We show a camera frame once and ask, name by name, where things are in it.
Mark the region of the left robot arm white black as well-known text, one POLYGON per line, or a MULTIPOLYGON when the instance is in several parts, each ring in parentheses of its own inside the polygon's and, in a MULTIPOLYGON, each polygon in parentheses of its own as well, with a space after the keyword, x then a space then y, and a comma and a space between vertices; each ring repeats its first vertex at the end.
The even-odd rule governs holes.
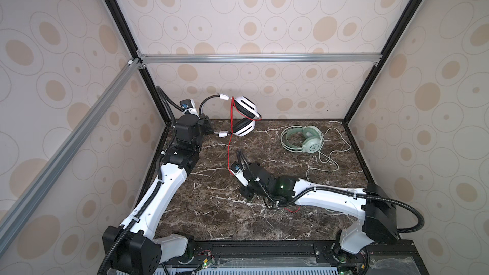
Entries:
POLYGON ((174 134, 167 149, 159 155, 156 179, 130 215, 118 227, 109 226, 103 234, 105 257, 98 274, 107 274, 109 270, 154 274, 172 258, 192 257, 191 236, 155 236, 169 203, 199 161, 204 137, 213 133, 208 117, 199 115, 192 99, 180 101, 180 108, 183 115, 171 120, 174 134))

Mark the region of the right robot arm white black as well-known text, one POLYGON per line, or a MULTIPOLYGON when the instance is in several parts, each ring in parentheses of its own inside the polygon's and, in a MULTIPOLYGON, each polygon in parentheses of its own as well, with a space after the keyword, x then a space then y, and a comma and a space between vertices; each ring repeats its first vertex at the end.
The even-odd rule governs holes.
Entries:
POLYGON ((354 216, 349 228, 337 233, 333 252, 337 256, 358 254, 372 243, 396 244, 401 234, 421 230, 424 216, 416 208, 387 196, 381 187, 339 188, 292 176, 274 177, 258 164, 248 162, 242 151, 228 166, 241 184, 245 199, 263 198, 268 208, 313 206, 354 216))

